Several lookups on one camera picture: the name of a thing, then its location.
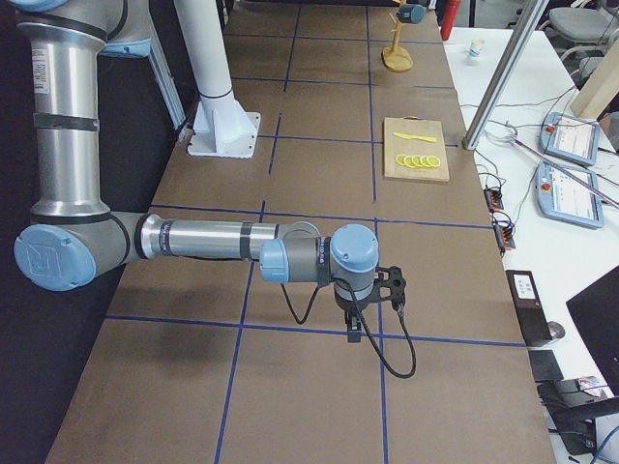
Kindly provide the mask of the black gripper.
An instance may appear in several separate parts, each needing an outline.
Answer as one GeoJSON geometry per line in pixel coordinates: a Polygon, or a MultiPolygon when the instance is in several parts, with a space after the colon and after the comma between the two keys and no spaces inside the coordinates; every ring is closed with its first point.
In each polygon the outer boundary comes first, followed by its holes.
{"type": "Polygon", "coordinates": [[[354,297],[352,297],[351,290],[347,286],[341,282],[335,282],[334,294],[336,303],[344,311],[347,342],[360,343],[363,335],[363,324],[357,310],[363,311],[368,305],[380,301],[379,287],[374,283],[363,290],[354,291],[354,297]]]}

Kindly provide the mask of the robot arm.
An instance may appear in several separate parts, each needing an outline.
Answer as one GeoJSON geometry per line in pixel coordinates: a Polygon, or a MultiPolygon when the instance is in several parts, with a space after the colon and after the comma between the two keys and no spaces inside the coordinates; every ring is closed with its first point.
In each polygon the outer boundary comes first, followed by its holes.
{"type": "Polygon", "coordinates": [[[324,237],[310,223],[164,219],[112,211],[101,198],[99,56],[147,58],[176,126],[183,107],[145,1],[17,1],[31,44],[40,198],[15,261],[38,286],[70,291],[136,259],[253,261],[269,282],[332,286],[350,341],[380,297],[378,242],[359,224],[324,237]]]}

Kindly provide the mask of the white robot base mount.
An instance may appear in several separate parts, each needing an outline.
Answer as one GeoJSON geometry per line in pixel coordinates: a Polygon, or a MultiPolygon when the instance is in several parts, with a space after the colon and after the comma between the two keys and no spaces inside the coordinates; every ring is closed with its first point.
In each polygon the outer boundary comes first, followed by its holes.
{"type": "Polygon", "coordinates": [[[261,116],[236,100],[214,1],[174,3],[191,61],[199,104],[188,152],[195,157],[249,159],[261,116]]]}

